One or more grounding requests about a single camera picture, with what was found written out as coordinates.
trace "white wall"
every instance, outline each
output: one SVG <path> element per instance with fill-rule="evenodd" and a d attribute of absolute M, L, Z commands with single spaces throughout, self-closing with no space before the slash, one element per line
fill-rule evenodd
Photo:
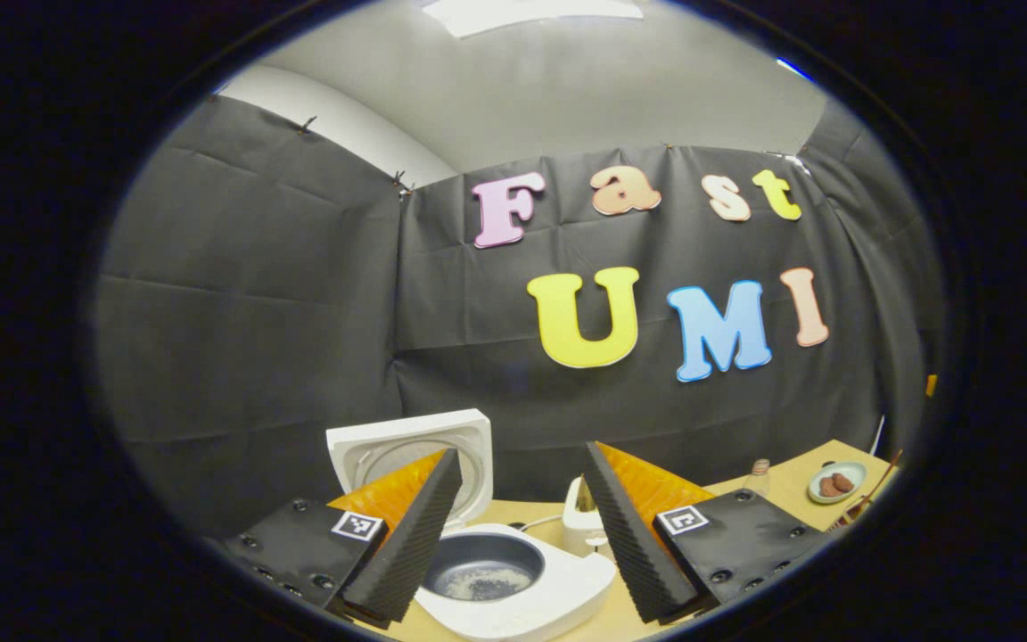
<path fill-rule="evenodd" d="M 308 127 L 387 174 L 405 171 L 405 186 L 428 186 L 460 174 L 382 115 L 331 86 L 301 74 L 253 65 L 221 91 Z"/>
<path fill-rule="evenodd" d="M 459 172 L 668 143 L 798 152 L 827 95 L 665 0 L 457 39 L 415 0 L 358 8 L 261 60 L 332 86 Z"/>

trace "yellow letter u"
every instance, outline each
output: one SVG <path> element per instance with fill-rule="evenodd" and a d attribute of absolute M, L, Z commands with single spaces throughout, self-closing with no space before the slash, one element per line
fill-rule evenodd
<path fill-rule="evenodd" d="M 622 361 L 637 345 L 637 304 L 632 284 L 640 273 L 632 267 L 610 267 L 594 275 L 608 293 L 612 332 L 602 341 L 586 341 L 578 326 L 578 290 L 581 276 L 550 273 L 526 286 L 537 300 L 541 346 L 554 362 L 570 369 L 600 369 Z"/>

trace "black fabric backdrop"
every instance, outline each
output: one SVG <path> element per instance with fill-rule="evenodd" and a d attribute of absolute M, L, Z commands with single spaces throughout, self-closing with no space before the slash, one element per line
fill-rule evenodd
<path fill-rule="evenodd" d="M 401 203 L 391 178 L 341 147 L 218 98 L 118 213 L 93 316 L 102 387 L 146 481 L 212 536 L 293 496 L 338 495 L 322 430 L 430 412 L 489 416 L 502 499 L 562 499 L 591 439 L 696 483 L 831 438 L 868 448 L 883 412 L 883 439 L 909 443 L 942 296 L 921 215 L 875 149 L 831 106 L 801 154 L 814 179 L 770 154 L 659 145 L 523 159 Z M 614 164 L 644 171 L 659 206 L 597 213 L 588 179 Z M 801 219 L 774 215 L 751 183 L 762 169 L 791 184 Z M 528 172 L 546 187 L 524 239 L 473 248 L 469 190 Z M 711 211 L 706 174 L 734 180 L 750 220 Z M 640 272 L 639 342 L 607 369 L 560 366 L 526 284 L 581 275 L 579 322 L 597 340 L 610 320 L 592 277 L 607 267 Z M 795 342 L 779 280 L 794 267 L 814 271 L 821 345 Z M 698 286 L 724 310 L 736 280 L 763 287 L 770 363 L 677 381 L 668 293 Z"/>

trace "letter m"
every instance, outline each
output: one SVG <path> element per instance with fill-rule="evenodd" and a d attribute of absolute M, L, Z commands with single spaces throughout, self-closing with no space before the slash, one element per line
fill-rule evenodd
<path fill-rule="evenodd" d="M 668 304 L 680 313 L 680 328 L 684 332 L 684 366 L 677 370 L 676 377 L 682 382 L 695 382 L 713 373 L 713 365 L 708 362 L 705 348 L 713 353 L 713 358 L 721 373 L 731 367 L 731 354 L 736 344 L 739 352 L 734 354 L 737 369 L 757 369 L 771 361 L 771 350 L 767 349 L 767 338 L 763 334 L 763 313 L 759 309 L 759 297 L 763 287 L 755 280 L 737 280 L 731 286 L 726 314 L 710 300 L 701 288 L 681 288 L 668 295 Z"/>

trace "wooden table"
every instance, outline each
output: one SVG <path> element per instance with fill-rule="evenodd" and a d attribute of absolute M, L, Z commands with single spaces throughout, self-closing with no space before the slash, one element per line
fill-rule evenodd
<path fill-rule="evenodd" d="M 823 467 L 824 462 L 859 462 L 867 466 L 867 481 L 862 484 L 859 491 L 850 499 L 839 503 L 822 504 L 815 503 L 807 496 L 807 483 L 811 476 Z M 870 456 L 857 448 L 847 446 L 844 443 L 831 442 L 824 443 L 806 454 L 796 456 L 795 459 L 787 460 L 783 463 L 773 463 L 770 468 L 770 488 L 767 489 L 767 500 L 782 507 L 796 519 L 812 525 L 812 527 L 826 530 L 835 520 L 839 519 L 845 507 L 862 493 L 873 490 L 882 473 L 887 468 L 888 462 Z M 705 489 L 714 495 L 724 495 L 725 492 L 736 490 L 743 484 L 745 478 L 724 481 L 724 483 L 714 483 L 706 485 Z M 510 524 L 510 522 L 524 522 L 542 519 L 542 517 L 562 515 L 563 503 L 560 501 L 505 501 L 494 499 L 490 507 L 477 520 L 469 524 Z M 554 520 L 545 524 L 535 525 L 526 531 L 527 535 L 532 535 L 545 541 L 547 544 L 562 547 L 562 522 Z M 612 584 L 608 590 L 608 599 L 604 608 L 595 617 L 588 618 L 582 625 L 575 627 L 564 635 L 555 638 L 556 642 L 600 642 L 605 639 L 640 639 L 648 637 L 658 631 L 669 629 L 669 627 L 680 625 L 690 616 L 682 618 L 668 626 L 657 625 L 656 621 L 640 621 L 636 606 L 629 598 L 629 590 L 624 586 L 624 580 L 620 579 L 619 573 L 612 578 Z M 366 626 L 368 629 L 382 634 L 382 630 Z M 439 625 L 430 614 L 423 610 L 417 602 L 411 602 L 411 608 L 407 610 L 407 616 L 403 621 L 395 622 L 386 631 L 391 638 L 400 639 L 402 642 L 428 642 L 428 641 L 461 641 L 452 631 Z"/>

